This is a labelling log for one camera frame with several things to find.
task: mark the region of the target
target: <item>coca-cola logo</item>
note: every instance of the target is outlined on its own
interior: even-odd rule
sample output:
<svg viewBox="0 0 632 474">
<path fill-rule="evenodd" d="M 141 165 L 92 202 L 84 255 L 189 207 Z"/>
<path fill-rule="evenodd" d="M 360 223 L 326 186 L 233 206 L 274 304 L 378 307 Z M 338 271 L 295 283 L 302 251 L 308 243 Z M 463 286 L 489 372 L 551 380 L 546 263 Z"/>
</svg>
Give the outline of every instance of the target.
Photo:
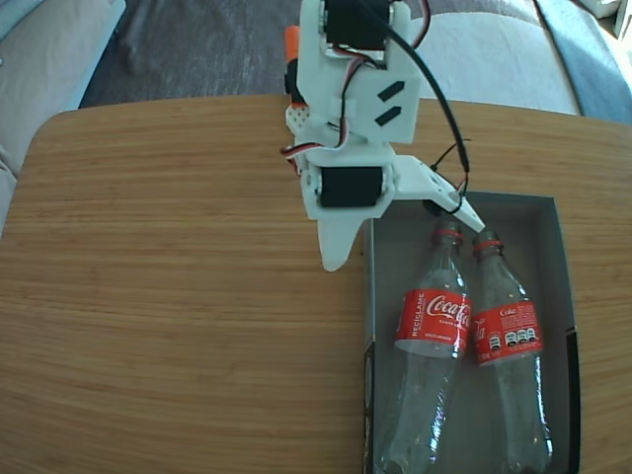
<svg viewBox="0 0 632 474">
<path fill-rule="evenodd" d="M 449 301 L 444 294 L 441 294 L 428 303 L 426 314 L 453 319 L 459 326 L 467 328 L 470 318 L 470 305 L 465 301 L 460 304 Z"/>
<path fill-rule="evenodd" d="M 511 315 L 513 315 L 515 313 L 517 313 L 517 310 L 515 310 L 515 309 L 511 309 L 511 308 L 504 309 L 504 310 L 501 311 L 501 316 L 511 316 Z"/>
</svg>

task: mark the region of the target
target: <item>couch armrest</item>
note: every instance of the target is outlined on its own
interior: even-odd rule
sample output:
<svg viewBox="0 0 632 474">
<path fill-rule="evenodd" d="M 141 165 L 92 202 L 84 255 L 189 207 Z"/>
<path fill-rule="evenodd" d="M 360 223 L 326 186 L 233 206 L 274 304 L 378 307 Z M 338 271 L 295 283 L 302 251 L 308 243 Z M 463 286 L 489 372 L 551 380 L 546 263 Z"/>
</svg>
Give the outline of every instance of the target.
<svg viewBox="0 0 632 474">
<path fill-rule="evenodd" d="M 14 174 L 40 126 L 76 107 L 124 7 L 46 0 L 0 42 L 0 159 Z"/>
</svg>

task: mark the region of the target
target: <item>robotic arm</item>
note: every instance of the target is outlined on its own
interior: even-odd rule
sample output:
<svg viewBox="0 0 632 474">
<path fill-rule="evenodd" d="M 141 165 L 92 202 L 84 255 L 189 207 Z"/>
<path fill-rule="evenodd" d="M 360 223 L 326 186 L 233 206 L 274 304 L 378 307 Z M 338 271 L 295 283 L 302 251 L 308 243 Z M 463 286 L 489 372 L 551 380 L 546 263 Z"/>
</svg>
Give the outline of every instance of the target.
<svg viewBox="0 0 632 474">
<path fill-rule="evenodd" d="M 330 272 L 347 261 L 364 221 L 381 217 L 394 199 L 432 201 L 474 231 L 484 228 L 455 186 L 417 158 L 395 154 L 391 142 L 415 138 L 422 76 L 359 1 L 303 0 L 300 29 L 286 32 L 292 104 L 285 118 L 295 145 L 283 154 L 318 222 Z M 404 2 L 361 1 L 402 38 L 413 36 Z"/>
</svg>

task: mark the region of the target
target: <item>black servo motor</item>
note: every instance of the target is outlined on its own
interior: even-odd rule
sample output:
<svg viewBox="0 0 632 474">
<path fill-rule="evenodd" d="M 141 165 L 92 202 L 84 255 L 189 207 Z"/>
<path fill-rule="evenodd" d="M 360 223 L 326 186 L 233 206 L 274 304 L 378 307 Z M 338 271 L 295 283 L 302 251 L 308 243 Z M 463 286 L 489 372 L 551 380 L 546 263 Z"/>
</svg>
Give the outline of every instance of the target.
<svg viewBox="0 0 632 474">
<path fill-rule="evenodd" d="M 390 23 L 389 0 L 363 0 L 381 20 Z M 386 34 L 367 18 L 358 0 L 325 0 L 327 43 L 359 50 L 384 50 Z"/>
</svg>

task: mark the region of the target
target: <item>clear plastic bottle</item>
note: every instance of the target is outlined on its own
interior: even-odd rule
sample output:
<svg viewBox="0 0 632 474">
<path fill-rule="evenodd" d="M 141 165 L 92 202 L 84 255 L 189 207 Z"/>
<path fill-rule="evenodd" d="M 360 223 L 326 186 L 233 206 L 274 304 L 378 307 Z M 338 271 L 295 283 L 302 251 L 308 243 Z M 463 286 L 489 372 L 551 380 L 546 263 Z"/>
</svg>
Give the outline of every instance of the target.
<svg viewBox="0 0 632 474">
<path fill-rule="evenodd" d="M 378 468 L 387 474 L 422 474 L 436 462 L 445 412 L 470 316 L 459 269 L 458 224 L 441 220 L 432 236 L 423 275 L 406 293 L 395 346 L 406 353 L 397 406 L 386 421 Z"/>
<path fill-rule="evenodd" d="M 493 370 L 501 402 L 493 440 L 498 472 L 539 474 L 553 453 L 542 399 L 543 344 L 534 306 L 503 249 L 496 232 L 484 230 L 474 239 L 482 285 L 472 330 L 479 363 Z"/>
</svg>

